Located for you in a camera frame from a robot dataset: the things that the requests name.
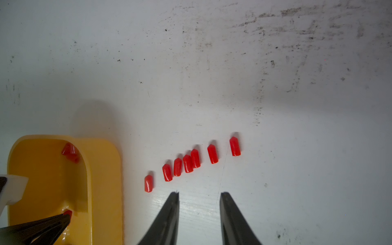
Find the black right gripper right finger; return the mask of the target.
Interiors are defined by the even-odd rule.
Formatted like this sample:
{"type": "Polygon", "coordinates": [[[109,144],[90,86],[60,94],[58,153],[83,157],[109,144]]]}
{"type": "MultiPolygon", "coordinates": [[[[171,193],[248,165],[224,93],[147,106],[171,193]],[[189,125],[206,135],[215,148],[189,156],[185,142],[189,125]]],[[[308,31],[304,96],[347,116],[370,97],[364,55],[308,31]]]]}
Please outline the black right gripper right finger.
{"type": "Polygon", "coordinates": [[[219,207],[224,245],[261,245],[228,192],[221,193],[219,207]]]}

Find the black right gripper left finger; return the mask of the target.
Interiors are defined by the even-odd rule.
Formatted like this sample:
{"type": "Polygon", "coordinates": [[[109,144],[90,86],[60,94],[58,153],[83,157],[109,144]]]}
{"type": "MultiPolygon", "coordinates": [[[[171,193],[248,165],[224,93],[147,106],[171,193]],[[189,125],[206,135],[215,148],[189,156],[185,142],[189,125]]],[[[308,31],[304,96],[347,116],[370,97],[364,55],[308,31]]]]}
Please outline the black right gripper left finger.
{"type": "Polygon", "coordinates": [[[179,193],[172,192],[139,245],[175,245],[179,224],[179,193]]]}

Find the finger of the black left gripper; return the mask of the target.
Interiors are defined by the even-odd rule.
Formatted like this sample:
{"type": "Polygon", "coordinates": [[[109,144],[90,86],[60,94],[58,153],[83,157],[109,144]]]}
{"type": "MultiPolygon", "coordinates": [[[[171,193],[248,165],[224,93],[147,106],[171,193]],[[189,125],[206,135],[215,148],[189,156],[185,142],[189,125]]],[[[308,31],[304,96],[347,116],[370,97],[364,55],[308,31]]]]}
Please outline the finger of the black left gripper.
{"type": "Polygon", "coordinates": [[[2,245],[53,245],[70,224],[68,215],[1,228],[2,245]]]}

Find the red sleeve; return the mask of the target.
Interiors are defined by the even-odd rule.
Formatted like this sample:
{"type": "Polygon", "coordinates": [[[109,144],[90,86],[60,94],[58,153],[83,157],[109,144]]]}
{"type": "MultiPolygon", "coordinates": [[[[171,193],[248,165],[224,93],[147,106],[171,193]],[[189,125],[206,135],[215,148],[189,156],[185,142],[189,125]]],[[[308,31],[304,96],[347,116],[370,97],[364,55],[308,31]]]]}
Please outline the red sleeve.
{"type": "Polygon", "coordinates": [[[162,167],[163,176],[166,182],[170,182],[173,180],[172,170],[170,164],[165,164],[162,167]]]}
{"type": "Polygon", "coordinates": [[[197,149],[193,149],[191,151],[191,159],[192,159],[193,168],[201,167],[200,154],[197,149]]]}
{"type": "Polygon", "coordinates": [[[182,174],[182,159],[181,158],[177,158],[174,161],[174,169],[173,169],[173,174],[176,177],[181,176],[182,174]]]}
{"type": "Polygon", "coordinates": [[[153,188],[154,188],[154,178],[153,178],[152,175],[145,176],[144,185],[145,185],[145,192],[146,193],[151,193],[153,191],[153,188]]]}
{"type": "Polygon", "coordinates": [[[230,143],[232,156],[240,156],[241,155],[241,147],[240,147],[239,139],[237,137],[233,136],[230,138],[229,143],[230,143]]]}
{"type": "Polygon", "coordinates": [[[190,155],[188,154],[184,155],[183,164],[186,173],[191,173],[194,171],[194,165],[193,165],[192,157],[190,155]]]}
{"type": "Polygon", "coordinates": [[[216,146],[214,144],[210,144],[207,148],[207,151],[210,158],[210,162],[212,164],[218,163],[218,154],[217,154],[216,146]]]}
{"type": "Polygon", "coordinates": [[[79,150],[71,143],[66,143],[63,147],[61,154],[66,157],[69,161],[73,163],[80,162],[79,150]]]}
{"type": "Polygon", "coordinates": [[[72,217],[72,211],[67,209],[67,210],[65,210],[65,211],[63,212],[63,215],[68,215],[69,218],[71,219],[71,217],[72,217]]]}

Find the yellow plastic storage tray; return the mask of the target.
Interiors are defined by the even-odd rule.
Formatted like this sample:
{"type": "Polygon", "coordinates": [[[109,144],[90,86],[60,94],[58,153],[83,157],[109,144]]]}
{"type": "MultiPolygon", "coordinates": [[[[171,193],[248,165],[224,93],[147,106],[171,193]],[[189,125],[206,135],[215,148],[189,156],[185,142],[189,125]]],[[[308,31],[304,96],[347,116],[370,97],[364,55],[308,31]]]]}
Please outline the yellow plastic storage tray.
{"type": "Polygon", "coordinates": [[[10,150],[7,173],[27,177],[22,199],[8,209],[9,225],[72,211],[59,245],[121,245],[124,242],[121,158],[100,138],[27,135],[10,150]],[[80,153],[73,163],[66,143],[80,153]]]}

